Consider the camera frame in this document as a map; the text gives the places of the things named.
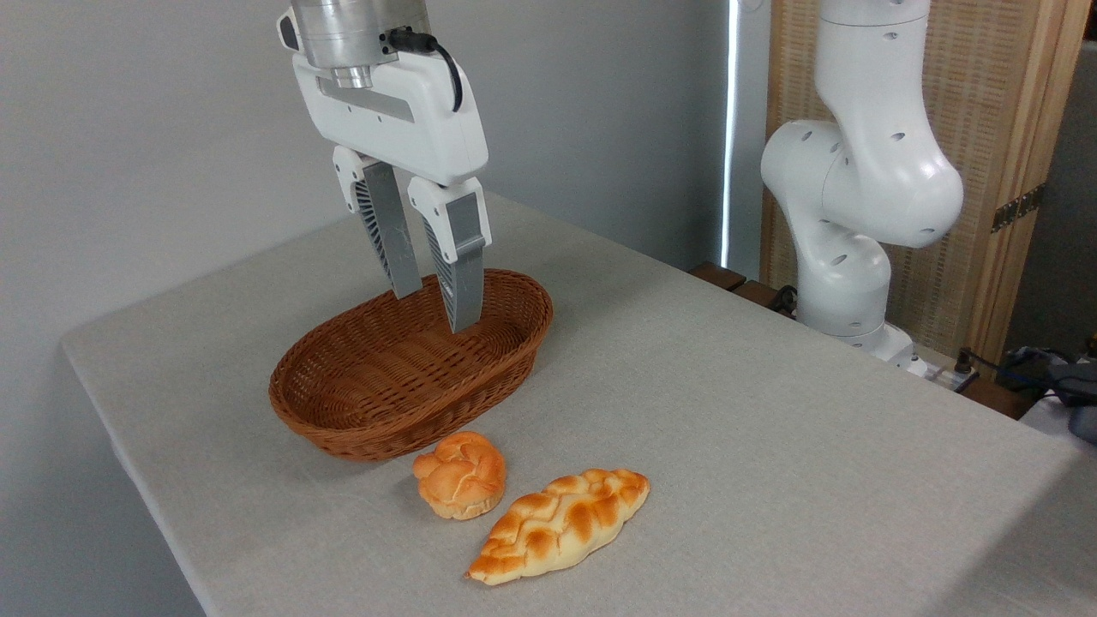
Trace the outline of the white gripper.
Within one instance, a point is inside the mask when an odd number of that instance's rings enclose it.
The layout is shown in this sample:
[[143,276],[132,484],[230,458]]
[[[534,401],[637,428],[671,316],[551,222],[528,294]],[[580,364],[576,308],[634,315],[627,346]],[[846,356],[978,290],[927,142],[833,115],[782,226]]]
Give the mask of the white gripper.
[[470,328],[480,319],[491,245],[483,187],[471,177],[489,149],[470,81],[430,38],[427,12],[289,10],[278,29],[314,125],[340,145],[333,170],[346,207],[364,223],[395,296],[422,289],[422,277],[392,165],[423,177],[409,181],[409,198],[450,328]]

